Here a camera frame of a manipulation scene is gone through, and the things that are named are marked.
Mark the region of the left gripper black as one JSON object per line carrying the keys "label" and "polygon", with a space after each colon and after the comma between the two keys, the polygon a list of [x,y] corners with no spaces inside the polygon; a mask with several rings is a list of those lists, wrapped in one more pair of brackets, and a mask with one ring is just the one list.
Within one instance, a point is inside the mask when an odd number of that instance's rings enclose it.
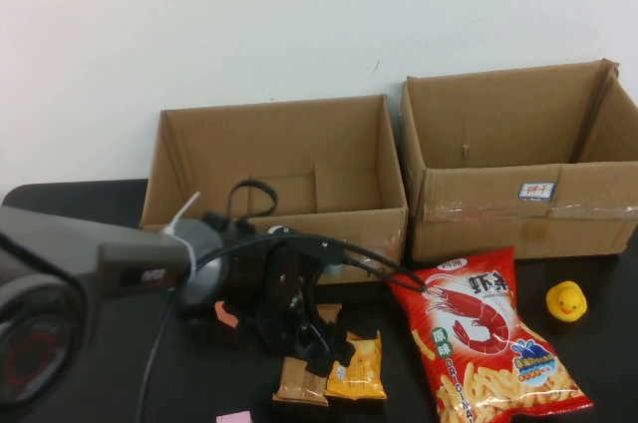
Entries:
{"label": "left gripper black", "polygon": [[327,377],[333,361],[350,365],[355,346],[348,332],[320,315],[315,298],[318,280],[330,265],[344,262],[337,239],[296,230],[272,230],[252,238],[233,257],[247,265],[224,308],[273,355],[306,362],[305,370]]}

